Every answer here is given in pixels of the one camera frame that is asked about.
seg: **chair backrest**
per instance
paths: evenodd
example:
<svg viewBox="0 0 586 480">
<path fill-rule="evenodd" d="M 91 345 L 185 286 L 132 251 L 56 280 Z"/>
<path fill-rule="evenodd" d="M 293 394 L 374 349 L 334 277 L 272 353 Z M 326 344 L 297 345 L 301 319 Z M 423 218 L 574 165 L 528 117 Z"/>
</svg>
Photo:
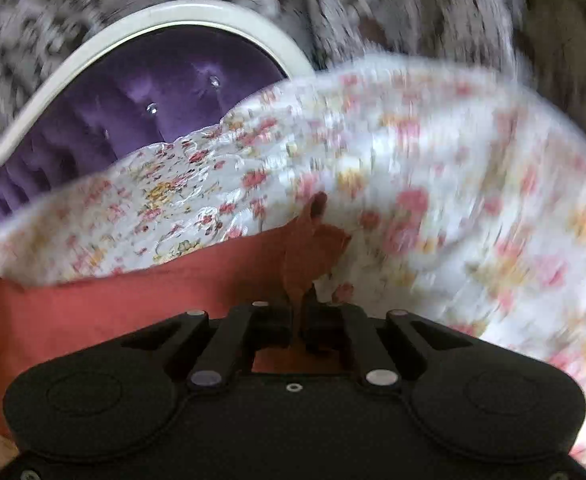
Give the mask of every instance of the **chair backrest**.
<svg viewBox="0 0 586 480">
<path fill-rule="evenodd" d="M 284 77 L 261 48 L 219 28 L 175 25 L 121 44 L 55 97 L 0 167 L 0 220 L 133 150 L 217 123 Z"/>
</svg>

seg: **floral fabric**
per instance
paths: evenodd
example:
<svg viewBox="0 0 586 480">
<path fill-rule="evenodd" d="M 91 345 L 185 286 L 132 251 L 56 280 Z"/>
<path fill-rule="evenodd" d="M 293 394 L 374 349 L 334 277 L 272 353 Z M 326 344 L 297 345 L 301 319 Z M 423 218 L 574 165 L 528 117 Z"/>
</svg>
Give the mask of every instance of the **floral fabric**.
<svg viewBox="0 0 586 480">
<path fill-rule="evenodd" d="M 0 274 L 148 267 L 282 225 L 320 190 L 353 236 L 322 301 L 415 311 L 586 393 L 586 140 L 483 70 L 375 56 L 266 89 L 29 206 L 0 227 Z M 586 422 L 573 453 L 586 466 Z"/>
</svg>

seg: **coral pink fabric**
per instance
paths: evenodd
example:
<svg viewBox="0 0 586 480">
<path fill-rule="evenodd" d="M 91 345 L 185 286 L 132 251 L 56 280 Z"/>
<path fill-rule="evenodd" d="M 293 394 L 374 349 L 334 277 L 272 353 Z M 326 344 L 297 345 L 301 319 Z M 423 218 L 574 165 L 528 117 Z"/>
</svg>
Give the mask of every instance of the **coral pink fabric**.
<svg viewBox="0 0 586 480">
<path fill-rule="evenodd" d="M 216 318 L 234 305 L 285 295 L 299 305 L 312 280 L 331 269 L 350 239 L 321 223 L 325 205 L 326 195 L 317 194 L 283 227 L 151 269 L 31 288 L 0 278 L 0 433 L 9 434 L 2 415 L 4 391 L 36 364 L 192 308 Z M 304 365 L 298 351 L 272 355 L 287 368 Z M 260 368 L 269 368 L 264 362 L 269 353 L 260 359 Z"/>
</svg>

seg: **black plastic mount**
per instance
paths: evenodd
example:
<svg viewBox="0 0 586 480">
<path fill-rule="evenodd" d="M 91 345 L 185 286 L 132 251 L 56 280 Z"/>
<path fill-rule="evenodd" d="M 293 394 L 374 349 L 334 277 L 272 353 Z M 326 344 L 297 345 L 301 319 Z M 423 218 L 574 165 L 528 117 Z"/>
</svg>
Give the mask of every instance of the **black plastic mount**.
<svg viewBox="0 0 586 480">
<path fill-rule="evenodd" d="M 0 480 L 586 479 L 585 416 L 560 370 L 403 310 L 309 296 L 301 337 L 348 373 L 255 374 L 292 311 L 188 311 L 20 375 L 4 413 L 22 454 Z"/>
</svg>

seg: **metal screw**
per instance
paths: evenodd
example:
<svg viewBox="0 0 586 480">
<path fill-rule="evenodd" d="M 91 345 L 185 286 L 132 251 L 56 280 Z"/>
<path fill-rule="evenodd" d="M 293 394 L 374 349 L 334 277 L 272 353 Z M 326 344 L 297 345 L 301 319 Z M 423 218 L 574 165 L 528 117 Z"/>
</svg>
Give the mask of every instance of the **metal screw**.
<svg viewBox="0 0 586 480">
<path fill-rule="evenodd" d="M 26 469 L 25 471 L 22 471 L 20 480 L 40 480 L 40 475 L 38 475 L 35 471 Z"/>
<path fill-rule="evenodd" d="M 222 382 L 222 376 L 215 370 L 200 370 L 191 376 L 191 382 L 196 386 L 210 388 Z"/>
<path fill-rule="evenodd" d="M 392 370 L 371 370 L 366 376 L 367 382 L 374 386 L 391 386 L 399 379 Z"/>
</svg>

